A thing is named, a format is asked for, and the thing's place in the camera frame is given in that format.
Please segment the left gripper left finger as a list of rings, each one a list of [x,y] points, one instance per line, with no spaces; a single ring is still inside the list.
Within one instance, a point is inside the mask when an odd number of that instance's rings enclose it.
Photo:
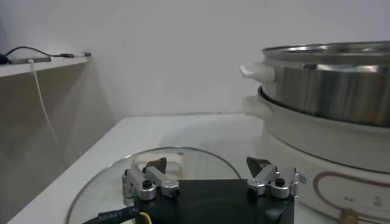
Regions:
[[[176,199],[180,194],[178,180],[166,175],[167,157],[146,161],[146,157],[136,157],[131,168],[122,174],[122,200],[130,206],[134,198],[152,201],[157,193],[164,198]]]

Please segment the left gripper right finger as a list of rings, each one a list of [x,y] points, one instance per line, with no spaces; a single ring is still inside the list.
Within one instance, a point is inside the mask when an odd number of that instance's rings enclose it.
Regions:
[[[266,194],[277,199],[298,196],[299,173],[295,167],[280,170],[266,159],[247,157],[252,178],[247,180],[247,193],[256,200]]]

